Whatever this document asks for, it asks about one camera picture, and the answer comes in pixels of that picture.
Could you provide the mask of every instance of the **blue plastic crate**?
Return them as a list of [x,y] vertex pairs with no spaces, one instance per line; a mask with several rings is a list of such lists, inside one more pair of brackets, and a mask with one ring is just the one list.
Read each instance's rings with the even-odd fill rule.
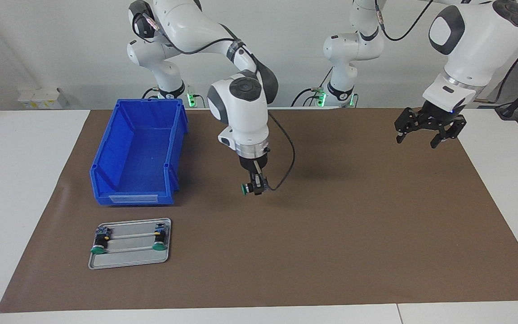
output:
[[90,170],[100,205],[171,205],[188,131],[180,99],[120,99]]

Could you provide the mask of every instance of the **brown table mat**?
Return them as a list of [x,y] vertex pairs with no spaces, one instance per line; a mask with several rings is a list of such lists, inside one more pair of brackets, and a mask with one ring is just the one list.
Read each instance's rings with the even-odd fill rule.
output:
[[[276,193],[190,112],[174,207],[100,207],[89,168],[111,111],[90,113],[0,312],[518,300],[518,243],[459,141],[395,143],[399,109],[275,111],[297,163]],[[265,174],[290,147],[275,125]],[[157,265],[89,270],[99,223],[169,217]]]

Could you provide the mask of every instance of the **metal tray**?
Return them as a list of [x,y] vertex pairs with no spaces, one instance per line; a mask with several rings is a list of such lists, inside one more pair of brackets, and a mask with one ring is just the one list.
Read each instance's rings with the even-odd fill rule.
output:
[[[152,249],[154,231],[157,224],[165,224],[169,228],[165,244],[167,250]],[[107,244],[105,254],[91,254],[89,269],[106,269],[111,267],[148,265],[162,263],[169,258],[171,246],[171,220],[154,219],[139,221],[122,221],[119,223],[103,223],[111,229],[111,240]]]

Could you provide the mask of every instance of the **white table surface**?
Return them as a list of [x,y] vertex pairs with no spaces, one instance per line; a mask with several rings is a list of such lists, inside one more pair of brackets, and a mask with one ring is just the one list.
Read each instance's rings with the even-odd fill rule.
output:
[[[0,112],[0,299],[51,196],[88,111]],[[491,110],[466,110],[460,140],[518,239],[518,125]],[[518,301],[499,303],[78,311],[0,314],[0,323],[127,323],[164,316],[171,323],[502,324],[518,322]]]

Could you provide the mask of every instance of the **dark blue bin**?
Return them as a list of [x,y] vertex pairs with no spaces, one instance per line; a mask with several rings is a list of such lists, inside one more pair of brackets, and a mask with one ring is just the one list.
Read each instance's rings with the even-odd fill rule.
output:
[[181,99],[120,99],[90,170],[100,205],[171,205],[188,131]]

